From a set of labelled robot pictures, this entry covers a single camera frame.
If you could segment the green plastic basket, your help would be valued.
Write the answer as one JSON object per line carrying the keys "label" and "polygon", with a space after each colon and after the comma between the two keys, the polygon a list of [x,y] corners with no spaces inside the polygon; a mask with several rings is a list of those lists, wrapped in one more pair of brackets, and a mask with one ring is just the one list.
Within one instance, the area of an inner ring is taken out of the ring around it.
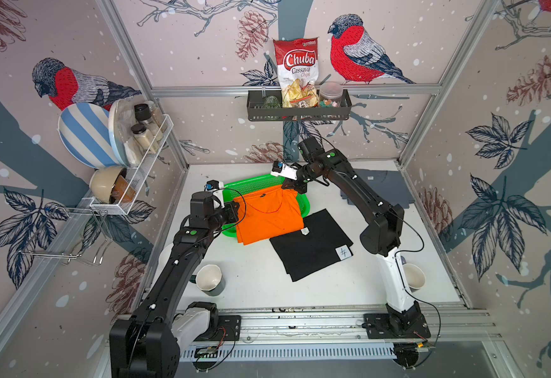
{"label": "green plastic basket", "polygon": [[[223,199],[225,202],[234,202],[237,197],[244,198],[243,195],[247,195],[253,192],[261,191],[263,189],[280,186],[282,187],[284,179],[282,177],[275,177],[271,175],[257,176],[247,180],[241,180],[234,183],[226,184],[223,189]],[[297,202],[301,209],[301,215],[303,220],[308,216],[310,211],[310,203],[306,195],[297,193]],[[237,239],[236,226],[225,225],[223,227],[223,233],[225,236],[234,237]]]}

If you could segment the orange t-shirt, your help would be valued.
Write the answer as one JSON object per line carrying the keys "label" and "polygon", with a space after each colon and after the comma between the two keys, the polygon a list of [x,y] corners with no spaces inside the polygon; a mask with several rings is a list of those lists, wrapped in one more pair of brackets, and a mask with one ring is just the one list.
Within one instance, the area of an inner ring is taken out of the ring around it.
{"label": "orange t-shirt", "polygon": [[304,228],[297,192],[273,186],[261,191],[237,197],[238,216],[236,226],[239,243],[252,243],[296,232]]}

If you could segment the black t-shirt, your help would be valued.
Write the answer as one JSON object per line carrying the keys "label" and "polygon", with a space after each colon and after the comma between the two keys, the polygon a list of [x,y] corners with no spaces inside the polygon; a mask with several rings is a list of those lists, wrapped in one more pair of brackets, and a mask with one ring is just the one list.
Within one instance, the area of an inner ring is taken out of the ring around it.
{"label": "black t-shirt", "polygon": [[305,227],[269,239],[293,282],[352,258],[353,241],[327,209],[304,219]]}

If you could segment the grey t-shirt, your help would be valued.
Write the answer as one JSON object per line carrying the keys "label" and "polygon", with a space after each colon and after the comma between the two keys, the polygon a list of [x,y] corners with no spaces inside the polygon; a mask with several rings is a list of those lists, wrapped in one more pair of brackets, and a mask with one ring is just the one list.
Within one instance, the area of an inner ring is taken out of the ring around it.
{"label": "grey t-shirt", "polygon": [[376,194],[391,205],[400,205],[409,209],[415,202],[404,178],[398,171],[357,169],[359,176]]}

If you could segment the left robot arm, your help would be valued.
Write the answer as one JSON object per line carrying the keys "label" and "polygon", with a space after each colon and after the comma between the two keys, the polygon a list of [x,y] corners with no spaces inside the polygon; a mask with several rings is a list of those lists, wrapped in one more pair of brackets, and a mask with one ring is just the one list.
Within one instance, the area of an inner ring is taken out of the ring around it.
{"label": "left robot arm", "polygon": [[175,312],[196,267],[224,225],[238,222],[239,204],[219,203],[212,192],[196,192],[190,214],[174,236],[169,258],[148,296],[109,333],[114,377],[173,377],[181,354],[215,327],[218,312],[210,303]]}

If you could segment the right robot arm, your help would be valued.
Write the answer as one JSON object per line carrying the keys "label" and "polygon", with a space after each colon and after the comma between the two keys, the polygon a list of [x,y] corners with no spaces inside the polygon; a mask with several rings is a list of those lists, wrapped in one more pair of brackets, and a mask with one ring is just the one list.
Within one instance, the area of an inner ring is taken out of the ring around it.
{"label": "right robot arm", "polygon": [[399,255],[404,209],[390,204],[372,190],[338,149],[325,151],[314,137],[303,140],[298,149],[305,164],[288,165],[276,161],[272,165],[272,175],[284,178],[284,189],[294,189],[300,194],[306,192],[308,183],[322,177],[322,185],[336,185],[351,200],[367,223],[360,234],[360,242],[367,252],[379,259],[387,294],[388,329],[395,335],[408,332],[412,325],[421,322],[422,313],[417,300],[406,288]]}

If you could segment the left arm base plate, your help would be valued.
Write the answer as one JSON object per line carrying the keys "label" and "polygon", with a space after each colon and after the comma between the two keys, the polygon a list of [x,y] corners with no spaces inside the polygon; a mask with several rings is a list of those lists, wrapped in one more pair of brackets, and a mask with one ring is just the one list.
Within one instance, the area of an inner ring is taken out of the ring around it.
{"label": "left arm base plate", "polygon": [[199,335],[195,342],[239,341],[242,328],[240,315],[218,316],[217,323],[211,324],[209,329]]}

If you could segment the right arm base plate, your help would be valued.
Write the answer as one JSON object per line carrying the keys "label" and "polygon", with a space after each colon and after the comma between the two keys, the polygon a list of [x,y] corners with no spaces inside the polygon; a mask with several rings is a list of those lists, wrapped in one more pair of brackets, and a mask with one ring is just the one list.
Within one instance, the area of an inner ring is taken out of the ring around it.
{"label": "right arm base plate", "polygon": [[402,312],[387,305],[386,313],[365,313],[362,328],[370,340],[431,338],[431,331],[417,302]]}

